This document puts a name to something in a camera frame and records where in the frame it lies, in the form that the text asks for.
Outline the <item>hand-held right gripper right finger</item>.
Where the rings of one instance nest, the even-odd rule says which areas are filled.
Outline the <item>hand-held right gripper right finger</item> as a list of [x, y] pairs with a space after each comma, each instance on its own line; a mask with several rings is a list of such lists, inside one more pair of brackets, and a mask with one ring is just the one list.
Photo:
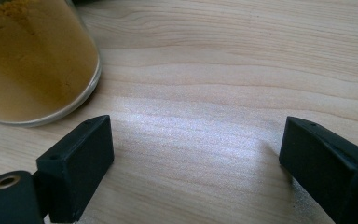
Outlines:
[[305, 119], [286, 119], [280, 164], [336, 224], [358, 224], [358, 146]]

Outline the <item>white lid orange powder jar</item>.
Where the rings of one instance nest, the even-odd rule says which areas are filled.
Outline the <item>white lid orange powder jar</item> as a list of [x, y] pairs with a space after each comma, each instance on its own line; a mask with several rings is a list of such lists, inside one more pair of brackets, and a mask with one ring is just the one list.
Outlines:
[[85, 102], [99, 51], [76, 0], [0, 0], [0, 123], [34, 126]]

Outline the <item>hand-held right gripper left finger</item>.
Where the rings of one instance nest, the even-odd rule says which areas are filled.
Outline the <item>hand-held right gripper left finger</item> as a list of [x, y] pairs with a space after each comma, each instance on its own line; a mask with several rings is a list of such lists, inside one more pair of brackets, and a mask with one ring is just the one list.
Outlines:
[[79, 124], [36, 160], [43, 213], [55, 223], [78, 221], [114, 158], [109, 116]]

